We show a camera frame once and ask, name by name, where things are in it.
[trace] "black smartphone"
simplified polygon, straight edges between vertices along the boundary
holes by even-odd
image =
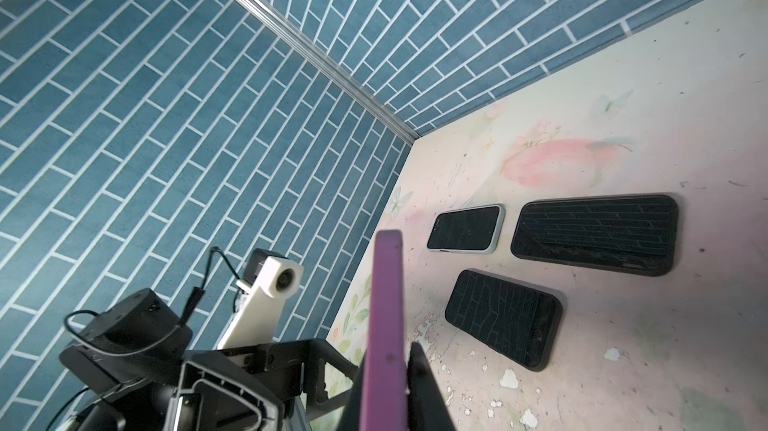
[[[502,231],[504,206],[468,207],[442,213],[427,240],[430,251],[492,253]]]
[[[446,320],[521,366],[541,371],[562,312],[552,294],[465,270],[448,299]]]
[[[665,194],[534,201],[520,211],[511,251],[521,259],[660,276],[672,269],[678,214]]]

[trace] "cable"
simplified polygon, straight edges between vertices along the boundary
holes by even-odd
[[[226,259],[226,255],[224,254],[224,252],[218,246],[211,247],[210,251],[208,251],[208,261],[206,262],[206,265],[205,265],[205,274],[203,275],[203,282],[201,286],[193,288],[192,293],[190,293],[190,296],[187,298],[187,302],[184,304],[184,311],[181,313],[181,318],[179,319],[179,322],[176,325],[174,325],[174,327],[171,328],[171,330],[168,333],[166,333],[165,336],[161,337],[159,340],[155,341],[154,343],[151,343],[135,351],[129,351],[128,353],[112,353],[111,351],[98,347],[95,344],[92,344],[89,341],[84,340],[83,337],[81,337],[80,334],[72,328],[72,325],[69,323],[69,318],[73,316],[77,316],[79,314],[90,314],[93,317],[97,317],[98,313],[91,310],[77,310],[69,313],[67,316],[64,317],[64,329],[67,330],[67,332],[72,335],[75,341],[82,344],[82,346],[85,346],[88,349],[91,349],[91,351],[95,351],[96,353],[101,353],[105,356],[129,357],[129,356],[136,356],[137,354],[141,354],[141,353],[146,353],[150,349],[153,349],[159,346],[169,337],[173,336],[173,334],[176,331],[178,331],[180,328],[183,328],[184,326],[187,325],[187,321],[192,315],[192,312],[195,310],[195,308],[197,307],[197,304],[203,298],[203,294],[205,294],[205,287],[206,287],[206,284],[208,283],[208,277],[210,276],[210,264],[211,264],[211,261],[213,260],[215,253],[219,253],[221,257],[224,258],[224,263],[226,263],[226,266],[230,269],[232,274],[235,276],[235,279],[236,280],[240,279],[240,277],[237,275],[237,272],[235,271],[235,268],[232,267],[230,260]],[[234,311],[234,308],[235,308],[235,303],[232,302],[233,311]]]
[[[230,263],[230,260],[226,259],[226,255],[224,254],[224,252],[218,246],[214,246],[214,247],[210,248],[210,253],[208,254],[208,263],[207,263],[207,265],[205,267],[206,273],[205,273],[205,275],[203,277],[203,282],[205,282],[206,279],[207,279],[208,271],[210,269],[210,262],[211,262],[211,259],[214,256],[214,253],[219,253],[221,255],[221,257],[224,258],[224,263],[226,263],[226,266],[230,268],[230,272],[232,272],[232,275],[235,276],[235,280],[238,281],[240,279],[240,276],[237,275],[237,271],[235,271],[235,268],[232,267],[232,264]],[[237,313],[237,298],[240,297],[240,293],[242,293],[242,292],[243,292],[243,290],[241,290],[239,287],[237,288],[237,291],[235,292],[235,297],[232,300],[232,313],[233,314]]]
[[[76,400],[76,399],[77,399],[77,398],[78,398],[78,397],[79,397],[79,396],[80,396],[82,393],[85,393],[86,391],[88,391],[88,389],[89,389],[89,388],[82,388],[82,389],[80,389],[79,391],[77,391],[77,392],[74,394],[74,396],[72,396],[71,398],[69,398],[69,401],[67,401],[66,403],[64,403],[64,405],[63,405],[63,406],[62,406],[62,407],[59,409],[59,411],[57,411],[57,412],[56,412],[56,414],[55,414],[55,415],[53,415],[53,417],[51,418],[51,420],[50,420],[50,421],[48,421],[48,425],[47,425],[47,426],[45,426],[45,431],[50,431],[50,429],[51,429],[51,426],[53,426],[53,423],[55,423],[55,422],[56,422],[56,419],[58,419],[58,417],[60,417],[60,416],[62,415],[62,413],[64,412],[64,410],[65,410],[67,407],[69,407],[69,405],[71,405],[71,404],[72,404],[72,402],[73,402],[73,401],[75,401],[75,400]]]
[[[72,329],[72,324],[69,323],[69,318],[71,318],[72,316],[77,316],[78,314],[90,314],[91,316],[98,316],[98,313],[91,310],[72,311],[64,318],[64,329],[67,330],[68,333],[72,334],[72,337],[74,338],[75,341],[87,347],[88,349],[91,349],[91,351],[95,351],[96,353],[101,353],[105,356],[116,357],[116,358],[136,356],[137,354],[145,353],[150,349],[153,349],[159,346],[161,343],[163,343],[165,340],[171,337],[176,331],[178,331],[181,327],[184,327],[184,324],[179,322],[178,324],[174,325],[174,327],[171,328],[171,330],[168,333],[166,333],[165,336],[161,337],[159,340],[155,341],[154,343],[151,343],[148,346],[145,346],[141,349],[137,349],[135,351],[129,351],[128,353],[112,353],[111,351],[98,347],[95,344],[91,344],[90,342],[84,340],[77,331]]]

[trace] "phone case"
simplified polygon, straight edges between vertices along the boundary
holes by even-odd
[[[532,371],[547,366],[563,305],[552,294],[464,270],[446,321]]]
[[[661,276],[674,265],[678,215],[666,194],[533,201],[520,211],[510,251],[531,261]]]
[[[496,225],[494,227],[493,236],[491,237],[491,244],[489,244],[488,247],[485,248],[484,250],[431,248],[428,245],[427,245],[427,249],[429,251],[435,251],[440,253],[490,254],[494,252],[496,250],[496,245],[498,244],[498,235],[502,233],[502,225],[504,224],[504,206],[502,204],[485,204],[483,206],[466,207],[464,209],[450,210],[450,211],[447,211],[446,213],[456,213],[459,211],[482,209],[484,207],[493,207],[493,206],[498,207],[498,217],[496,218]],[[446,213],[438,214],[438,216],[435,218],[435,222],[437,223],[438,217]],[[432,226],[432,232],[435,232],[434,225]]]

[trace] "blue tile wall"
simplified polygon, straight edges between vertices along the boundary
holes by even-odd
[[[424,134],[696,0],[267,0]]]
[[[65,313],[143,287],[179,312],[214,245],[301,262],[275,339],[327,334],[408,145],[232,0],[0,16],[0,428],[43,429],[81,388],[58,362]],[[216,264],[195,348],[233,285]]]

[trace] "floor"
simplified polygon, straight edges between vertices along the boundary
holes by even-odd
[[[764,428],[767,32],[768,0],[706,0],[416,142],[378,229],[403,233],[408,339],[426,349],[456,429]],[[509,251],[532,200],[647,193],[681,209],[662,277]],[[427,251],[438,213],[492,203],[507,213],[494,253]],[[328,337],[356,362],[371,262],[369,247]],[[544,370],[446,322],[465,269],[562,301]],[[327,376],[331,394],[350,385]]]

